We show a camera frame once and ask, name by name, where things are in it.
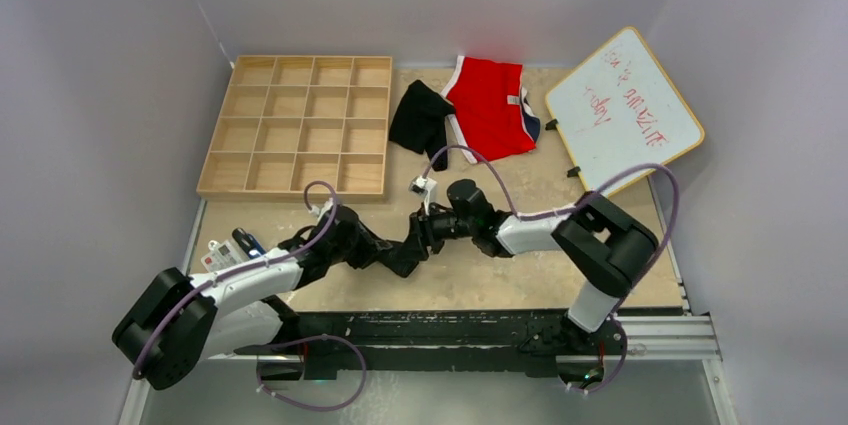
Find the black striped underwear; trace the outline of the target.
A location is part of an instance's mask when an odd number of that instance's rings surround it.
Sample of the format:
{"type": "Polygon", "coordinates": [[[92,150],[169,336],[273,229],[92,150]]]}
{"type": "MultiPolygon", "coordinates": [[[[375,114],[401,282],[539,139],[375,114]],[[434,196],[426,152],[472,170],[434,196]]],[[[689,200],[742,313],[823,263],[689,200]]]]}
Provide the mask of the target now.
{"type": "Polygon", "coordinates": [[[425,233],[418,226],[412,227],[404,241],[390,240],[394,243],[394,258],[392,271],[401,278],[409,277],[418,265],[426,261],[429,256],[425,233]]]}

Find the plain black underwear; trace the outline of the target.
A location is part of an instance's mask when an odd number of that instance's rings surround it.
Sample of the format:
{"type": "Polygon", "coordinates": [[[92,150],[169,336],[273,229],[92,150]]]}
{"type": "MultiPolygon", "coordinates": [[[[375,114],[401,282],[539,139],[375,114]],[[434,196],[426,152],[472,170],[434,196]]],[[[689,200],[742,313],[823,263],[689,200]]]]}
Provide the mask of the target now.
{"type": "Polygon", "coordinates": [[[421,80],[413,81],[401,97],[388,139],[432,160],[448,144],[446,119],[455,107],[421,80]]]}

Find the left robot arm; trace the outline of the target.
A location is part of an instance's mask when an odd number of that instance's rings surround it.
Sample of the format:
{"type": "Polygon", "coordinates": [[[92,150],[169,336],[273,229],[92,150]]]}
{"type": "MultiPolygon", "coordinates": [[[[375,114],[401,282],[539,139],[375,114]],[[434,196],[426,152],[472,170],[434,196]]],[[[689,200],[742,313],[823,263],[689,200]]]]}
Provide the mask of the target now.
{"type": "Polygon", "coordinates": [[[401,243],[376,235],[349,207],[329,204],[318,221],[264,254],[206,273],[159,272],[118,322],[112,343],[132,363],[136,380],[164,390],[198,363],[251,346],[284,354],[297,344],[294,314],[278,294],[326,276],[337,264],[408,267],[401,243]]]}

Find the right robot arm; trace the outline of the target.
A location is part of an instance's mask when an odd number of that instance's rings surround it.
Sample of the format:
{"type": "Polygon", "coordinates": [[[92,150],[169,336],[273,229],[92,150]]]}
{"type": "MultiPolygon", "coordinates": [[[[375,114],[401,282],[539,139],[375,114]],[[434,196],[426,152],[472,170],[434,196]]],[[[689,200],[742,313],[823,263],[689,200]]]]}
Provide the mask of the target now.
{"type": "Polygon", "coordinates": [[[394,250],[397,271],[411,272],[448,240],[468,239],[493,258],[560,250],[585,278],[561,326],[564,344],[576,352],[599,341],[601,325],[660,251],[649,229],[603,196],[585,194],[574,211],[530,219],[495,209],[472,179],[448,187],[447,207],[431,201],[434,185],[418,177],[410,186],[422,205],[410,215],[407,238],[394,250]]]}

